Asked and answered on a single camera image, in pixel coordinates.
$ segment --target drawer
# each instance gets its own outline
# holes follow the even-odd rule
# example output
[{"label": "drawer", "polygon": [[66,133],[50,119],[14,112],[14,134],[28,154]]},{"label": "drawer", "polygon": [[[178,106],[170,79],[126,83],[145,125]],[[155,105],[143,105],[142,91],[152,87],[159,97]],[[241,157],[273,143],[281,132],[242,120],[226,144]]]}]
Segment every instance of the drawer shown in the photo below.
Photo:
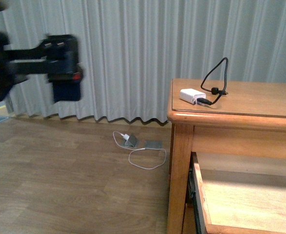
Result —
[{"label": "drawer", "polygon": [[190,180],[197,232],[286,233],[286,159],[192,153]]}]

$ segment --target wooden floor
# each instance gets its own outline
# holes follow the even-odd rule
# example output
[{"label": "wooden floor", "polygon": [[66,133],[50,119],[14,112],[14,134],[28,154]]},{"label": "wooden floor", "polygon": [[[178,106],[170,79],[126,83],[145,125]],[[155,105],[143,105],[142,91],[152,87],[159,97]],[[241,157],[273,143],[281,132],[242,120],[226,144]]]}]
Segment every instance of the wooden floor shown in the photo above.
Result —
[{"label": "wooden floor", "polygon": [[[128,163],[113,131],[161,140],[170,128],[11,118],[0,123],[0,234],[164,234],[167,162]],[[142,151],[154,166],[164,155]]]}]

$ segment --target white curtain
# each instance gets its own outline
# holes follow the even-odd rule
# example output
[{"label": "white curtain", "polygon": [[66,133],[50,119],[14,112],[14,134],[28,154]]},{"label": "white curtain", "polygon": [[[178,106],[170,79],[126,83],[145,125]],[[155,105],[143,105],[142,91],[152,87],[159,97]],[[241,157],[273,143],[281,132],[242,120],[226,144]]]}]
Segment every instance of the white curtain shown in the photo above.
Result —
[{"label": "white curtain", "polygon": [[[16,114],[167,120],[172,78],[203,78],[222,57],[228,80],[286,82],[286,0],[12,0],[0,31],[12,49],[45,34],[79,39],[83,98],[52,102],[32,75],[16,85]],[[221,69],[211,79],[222,79]]]}]

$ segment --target white charger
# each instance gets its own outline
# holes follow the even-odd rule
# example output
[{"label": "white charger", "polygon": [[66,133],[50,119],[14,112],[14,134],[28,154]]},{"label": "white charger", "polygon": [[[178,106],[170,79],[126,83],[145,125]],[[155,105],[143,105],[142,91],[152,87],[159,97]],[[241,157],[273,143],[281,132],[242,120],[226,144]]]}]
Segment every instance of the white charger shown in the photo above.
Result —
[{"label": "white charger", "polygon": [[182,89],[180,98],[191,104],[197,104],[197,98],[206,98],[206,94],[195,89]]}]

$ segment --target white cable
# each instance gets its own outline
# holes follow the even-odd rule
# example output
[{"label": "white cable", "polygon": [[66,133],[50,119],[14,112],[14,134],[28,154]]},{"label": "white cable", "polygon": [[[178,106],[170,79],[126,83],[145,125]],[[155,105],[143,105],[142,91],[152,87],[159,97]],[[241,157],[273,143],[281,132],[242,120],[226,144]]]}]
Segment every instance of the white cable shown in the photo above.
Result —
[{"label": "white cable", "polygon": [[[129,153],[129,163],[131,163],[133,166],[139,167],[139,168],[142,168],[142,169],[145,169],[145,170],[152,170],[152,169],[155,169],[155,168],[160,167],[160,166],[162,166],[163,164],[165,164],[166,159],[167,159],[167,151],[166,151],[165,149],[153,149],[153,148],[140,148],[140,149],[135,149],[135,150],[129,149],[129,148],[127,148],[127,147],[124,147],[124,146],[121,146],[121,145],[118,144],[117,140],[115,139],[114,133],[119,133],[120,135],[122,135],[122,137],[124,137],[126,134],[122,134],[122,133],[120,133],[120,132],[114,131],[114,132],[113,132],[113,137],[114,137],[114,141],[115,141],[115,143],[117,144],[117,146],[119,146],[120,148],[126,149],[126,150],[131,150],[131,152]],[[131,154],[134,153],[134,152],[136,152],[136,151],[140,151],[140,150],[160,150],[160,151],[163,151],[164,154],[165,154],[163,163],[161,163],[161,164],[159,164],[159,165],[157,165],[157,166],[155,166],[155,167],[152,167],[152,168],[146,168],[146,167],[139,166],[139,165],[137,165],[137,164],[135,164],[135,163],[132,163],[131,160],[130,160]]]}]

